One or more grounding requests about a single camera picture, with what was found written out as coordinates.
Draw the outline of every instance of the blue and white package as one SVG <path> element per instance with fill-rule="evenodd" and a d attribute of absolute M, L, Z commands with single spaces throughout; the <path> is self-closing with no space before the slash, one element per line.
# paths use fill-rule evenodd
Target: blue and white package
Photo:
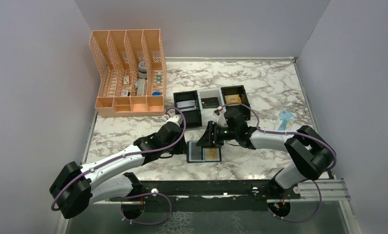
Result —
<path fill-rule="evenodd" d="M 289 131 L 294 123 L 294 115 L 290 111 L 281 111 L 277 117 L 274 129 L 278 131 Z"/>

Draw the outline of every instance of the open box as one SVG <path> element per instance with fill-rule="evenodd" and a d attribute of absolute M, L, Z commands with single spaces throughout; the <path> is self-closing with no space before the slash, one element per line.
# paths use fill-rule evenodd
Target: open box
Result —
<path fill-rule="evenodd" d="M 101 76 L 95 108 L 102 117 L 164 114 L 167 67 L 159 29 L 93 31 L 90 46 Z M 140 62 L 147 69 L 145 96 L 135 87 Z"/>
<path fill-rule="evenodd" d="M 230 102 L 228 98 L 235 96 L 241 103 L 250 106 L 243 85 L 174 93 L 174 106 L 181 108 L 183 104 L 187 104 L 186 101 L 193 101 L 188 109 L 182 110 L 182 113 L 186 119 L 187 128 L 195 128 L 207 126 L 208 121 L 215 120 L 213 112 L 217 107 L 227 104 Z M 250 110 L 246 107 L 227 106 L 227 110 L 229 109 L 238 110 L 245 120 L 250 120 Z"/>

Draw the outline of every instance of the white marble surface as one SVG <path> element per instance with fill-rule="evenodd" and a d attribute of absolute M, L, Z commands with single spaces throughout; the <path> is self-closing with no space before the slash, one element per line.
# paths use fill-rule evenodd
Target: white marble surface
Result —
<path fill-rule="evenodd" d="M 273 129 L 280 111 L 295 114 L 292 129 L 312 125 L 309 111 L 291 61 L 167 62 L 167 106 L 173 93 L 223 86 L 244 85 L 251 107 L 262 128 Z M 86 163 L 117 153 L 141 136 L 156 132 L 163 117 L 97 117 Z M 248 121 L 250 126 L 256 119 Z M 204 130 L 189 130 L 187 141 L 198 140 Z M 131 169 L 140 180 L 265 179 L 291 164 L 287 153 L 275 150 L 248 150 L 225 144 L 222 162 L 187 163 L 185 155 L 159 159 Z"/>

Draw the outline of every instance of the marble table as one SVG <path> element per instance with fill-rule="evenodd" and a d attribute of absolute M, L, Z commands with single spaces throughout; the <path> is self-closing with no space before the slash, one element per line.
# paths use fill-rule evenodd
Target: marble table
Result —
<path fill-rule="evenodd" d="M 173 93 L 244 85 L 251 107 L 257 111 L 260 127 L 273 129 L 282 110 L 294 113 L 292 130 L 302 125 L 312 126 L 309 110 L 290 61 L 197 61 L 167 62 L 166 106 L 174 106 Z M 141 136 L 156 132 L 164 117 L 97 116 L 86 163 L 98 161 L 132 144 Z M 255 126 L 252 116 L 248 121 Z M 203 130 L 188 130 L 186 141 L 198 140 Z M 248 150 L 225 144 L 221 148 L 222 161 L 187 163 L 185 155 L 159 159 L 134 168 L 140 180 L 215 180 L 215 179 L 268 179 L 292 161 L 285 152 L 275 150 Z"/>

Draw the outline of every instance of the gray floor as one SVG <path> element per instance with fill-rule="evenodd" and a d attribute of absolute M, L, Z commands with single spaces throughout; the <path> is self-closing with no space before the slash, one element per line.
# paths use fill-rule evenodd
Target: gray floor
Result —
<path fill-rule="evenodd" d="M 317 208 L 317 202 L 292 204 L 288 218 L 305 218 Z M 348 233 L 339 203 L 323 202 L 322 211 L 305 223 L 288 223 L 269 212 L 175 212 L 158 226 L 130 225 L 121 221 L 119 205 L 94 204 L 69 221 L 67 234 L 345 234 Z M 144 213 L 138 220 L 154 222 L 166 213 Z"/>

